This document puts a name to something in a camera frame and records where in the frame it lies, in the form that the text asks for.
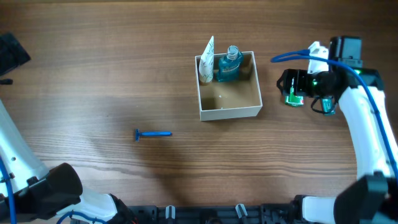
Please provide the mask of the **blue mouthwash bottle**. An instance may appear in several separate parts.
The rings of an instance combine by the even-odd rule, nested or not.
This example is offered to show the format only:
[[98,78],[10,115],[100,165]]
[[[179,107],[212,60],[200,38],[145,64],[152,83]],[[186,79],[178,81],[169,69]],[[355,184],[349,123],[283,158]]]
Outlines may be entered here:
[[243,61],[243,54],[235,45],[230,45],[224,57],[219,59],[218,73],[216,79],[218,82],[231,82],[239,78],[239,67]]

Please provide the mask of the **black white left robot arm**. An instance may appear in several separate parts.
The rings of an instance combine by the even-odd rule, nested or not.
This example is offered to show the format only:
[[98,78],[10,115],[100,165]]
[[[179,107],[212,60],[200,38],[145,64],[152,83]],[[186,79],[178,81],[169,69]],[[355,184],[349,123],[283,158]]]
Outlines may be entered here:
[[137,223],[121,199],[85,188],[67,163],[49,169],[1,106],[1,223],[67,217],[87,223]]

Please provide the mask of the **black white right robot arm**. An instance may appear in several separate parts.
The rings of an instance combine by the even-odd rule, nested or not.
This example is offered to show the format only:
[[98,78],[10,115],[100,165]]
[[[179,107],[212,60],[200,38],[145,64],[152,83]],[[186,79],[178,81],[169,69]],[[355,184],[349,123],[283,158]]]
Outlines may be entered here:
[[274,63],[307,60],[306,70],[286,69],[277,81],[283,95],[332,99],[349,127],[357,179],[335,197],[298,195],[286,206],[286,222],[396,223],[397,143],[386,113],[379,72],[364,68],[359,37],[332,37],[329,47],[275,56]]

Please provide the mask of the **green soap packet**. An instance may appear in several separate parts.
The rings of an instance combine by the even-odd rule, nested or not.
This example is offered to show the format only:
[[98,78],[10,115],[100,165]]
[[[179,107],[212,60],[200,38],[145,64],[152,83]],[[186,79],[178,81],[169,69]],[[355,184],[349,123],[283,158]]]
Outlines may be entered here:
[[285,96],[285,104],[292,107],[299,107],[304,105],[302,96],[294,95],[294,88],[291,87],[289,94]]

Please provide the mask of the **white leaf-print tube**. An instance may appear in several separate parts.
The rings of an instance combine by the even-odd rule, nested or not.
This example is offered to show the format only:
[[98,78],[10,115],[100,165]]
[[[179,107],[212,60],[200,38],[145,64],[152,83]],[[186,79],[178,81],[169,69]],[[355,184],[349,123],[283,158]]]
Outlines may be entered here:
[[198,71],[199,81],[202,83],[210,83],[213,80],[214,44],[214,37],[212,36],[200,57]]

